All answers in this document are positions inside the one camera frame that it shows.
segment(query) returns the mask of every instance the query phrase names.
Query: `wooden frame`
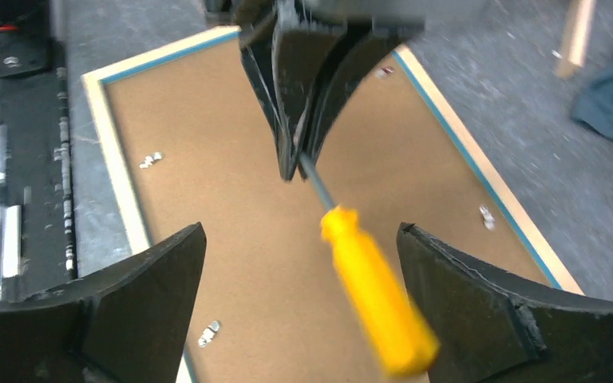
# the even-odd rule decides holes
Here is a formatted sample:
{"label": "wooden frame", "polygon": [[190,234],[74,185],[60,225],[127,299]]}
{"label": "wooden frame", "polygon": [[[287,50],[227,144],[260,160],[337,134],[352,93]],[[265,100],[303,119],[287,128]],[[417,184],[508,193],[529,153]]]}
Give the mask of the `wooden frame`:
{"label": "wooden frame", "polygon": [[596,0],[571,0],[556,75],[568,78],[583,67]]}
{"label": "wooden frame", "polygon": [[[97,135],[101,142],[102,152],[109,168],[109,177],[117,196],[121,217],[125,224],[125,230],[133,254],[149,248],[151,241],[148,235],[148,228],[140,211],[136,192],[131,182],[121,142],[118,139],[112,111],[105,95],[105,86],[154,66],[162,65],[202,49],[233,40],[237,35],[238,30],[235,27],[214,28],[165,45],[162,48],[89,72],[82,78],[91,113],[95,121]],[[583,294],[568,269],[560,261],[551,246],[549,246],[537,226],[532,222],[527,212],[520,205],[520,202],[478,146],[478,143],[473,139],[464,123],[450,107],[448,101],[443,97],[433,81],[431,81],[419,61],[417,61],[407,46],[404,45],[398,47],[393,55],[421,97],[430,107],[441,126],[460,150],[474,174],[480,179],[493,200],[497,203],[498,208],[535,259],[539,268],[544,272],[551,285],[576,294]],[[196,381],[196,378],[192,374],[188,357],[184,355],[183,362],[180,364],[177,383],[192,383],[193,381]]]}

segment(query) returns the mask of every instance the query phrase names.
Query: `small metal piece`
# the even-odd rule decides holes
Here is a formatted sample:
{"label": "small metal piece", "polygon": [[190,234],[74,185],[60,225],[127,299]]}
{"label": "small metal piece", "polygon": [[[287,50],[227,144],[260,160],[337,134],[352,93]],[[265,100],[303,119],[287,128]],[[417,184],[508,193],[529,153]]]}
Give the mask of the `small metal piece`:
{"label": "small metal piece", "polygon": [[62,161],[62,148],[55,148],[53,150],[53,161]]}
{"label": "small metal piece", "polygon": [[485,205],[481,206],[481,215],[483,216],[485,227],[490,231],[495,230],[495,217],[492,216],[490,210]]}
{"label": "small metal piece", "polygon": [[20,275],[21,222],[22,210],[20,206],[8,207],[3,220],[3,235],[1,238],[3,278],[12,278]]}
{"label": "small metal piece", "polygon": [[3,64],[6,65],[8,68],[17,68],[20,66],[20,59],[13,56],[6,57],[3,59]]}
{"label": "small metal piece", "polygon": [[217,332],[221,326],[222,324],[219,323],[219,321],[212,321],[210,325],[203,330],[203,333],[199,338],[199,347],[204,348],[206,345],[212,342],[212,339],[217,335]]}
{"label": "small metal piece", "polygon": [[0,124],[0,184],[6,182],[6,161],[8,160],[7,127]]}
{"label": "small metal piece", "polygon": [[150,156],[146,156],[140,163],[140,168],[146,169],[153,166],[155,163],[163,159],[163,152],[154,152]]}
{"label": "small metal piece", "polygon": [[387,78],[394,72],[396,72],[396,69],[390,66],[385,66],[384,68],[377,69],[377,72],[375,72],[374,75],[377,78]]}

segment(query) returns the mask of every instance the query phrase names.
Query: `wooden board edge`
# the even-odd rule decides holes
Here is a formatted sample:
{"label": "wooden board edge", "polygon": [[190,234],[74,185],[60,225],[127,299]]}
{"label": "wooden board edge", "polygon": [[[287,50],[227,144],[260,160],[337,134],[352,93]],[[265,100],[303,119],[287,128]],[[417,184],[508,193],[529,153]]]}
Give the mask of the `wooden board edge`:
{"label": "wooden board edge", "polygon": [[[100,141],[109,179],[116,196],[119,212],[128,236],[130,251],[140,253],[151,247],[151,241],[144,224],[142,211],[138,203],[135,188],[132,185],[128,165],[125,162],[123,148],[118,137],[118,131],[113,123],[113,115],[105,95],[105,87],[101,72],[87,73],[82,77],[85,95],[88,99],[90,112],[95,122],[97,138]],[[180,360],[176,383],[196,383],[196,377],[191,367],[191,358],[186,350]]]}
{"label": "wooden board edge", "polygon": [[189,52],[192,48],[210,44],[211,42],[220,43],[222,41],[217,41],[220,38],[235,38],[238,30],[238,27],[235,26],[218,26],[205,30],[199,34],[194,34],[188,38],[183,38],[182,40],[164,45],[160,48],[116,62],[104,68],[96,69],[89,72],[89,74],[102,79],[102,82],[107,84],[127,77],[130,74],[139,73],[161,63],[185,56],[192,53]]}
{"label": "wooden board edge", "polygon": [[532,222],[520,201],[514,196],[414,54],[407,46],[401,46],[396,49],[395,56],[445,131],[453,138],[453,142],[460,149],[472,170],[489,189],[491,197],[497,202],[509,224],[517,231],[540,269],[549,278],[549,282],[563,290],[583,294],[579,284],[560,261],[539,228]]}

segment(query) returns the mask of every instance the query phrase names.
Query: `metal screw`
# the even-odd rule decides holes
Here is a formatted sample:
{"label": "metal screw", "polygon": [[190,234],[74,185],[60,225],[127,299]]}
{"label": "metal screw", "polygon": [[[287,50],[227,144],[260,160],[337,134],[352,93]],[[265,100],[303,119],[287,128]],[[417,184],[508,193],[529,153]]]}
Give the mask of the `metal screw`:
{"label": "metal screw", "polygon": [[212,342],[212,339],[217,335],[217,332],[221,326],[222,324],[219,323],[219,321],[212,321],[210,325],[203,330],[203,333],[199,338],[199,347],[204,348],[206,345]]}
{"label": "metal screw", "polygon": [[144,160],[140,163],[140,168],[146,169],[153,166],[158,161],[162,160],[164,157],[162,152],[154,152],[150,156],[146,156]]}
{"label": "metal screw", "polygon": [[495,217],[492,216],[490,210],[485,205],[481,206],[481,215],[483,216],[485,227],[490,231],[495,230]]}

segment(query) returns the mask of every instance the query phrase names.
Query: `cardboard board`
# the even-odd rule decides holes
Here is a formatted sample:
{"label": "cardboard board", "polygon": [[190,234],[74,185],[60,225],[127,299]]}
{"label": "cardboard board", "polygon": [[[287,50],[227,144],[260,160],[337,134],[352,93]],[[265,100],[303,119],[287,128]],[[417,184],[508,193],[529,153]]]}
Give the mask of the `cardboard board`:
{"label": "cardboard board", "polygon": [[[386,381],[320,239],[316,195],[299,178],[279,177],[232,33],[208,31],[84,79],[133,252],[203,223],[208,252],[188,339],[199,381]],[[445,100],[422,99],[411,53],[400,49],[384,66],[395,72],[364,81],[318,169],[335,199],[358,209],[399,277],[395,236],[406,221],[525,278],[580,292],[473,138],[463,126],[446,130],[437,112],[448,110]],[[162,161],[140,168],[153,152]],[[213,320],[222,329],[201,349]]]}

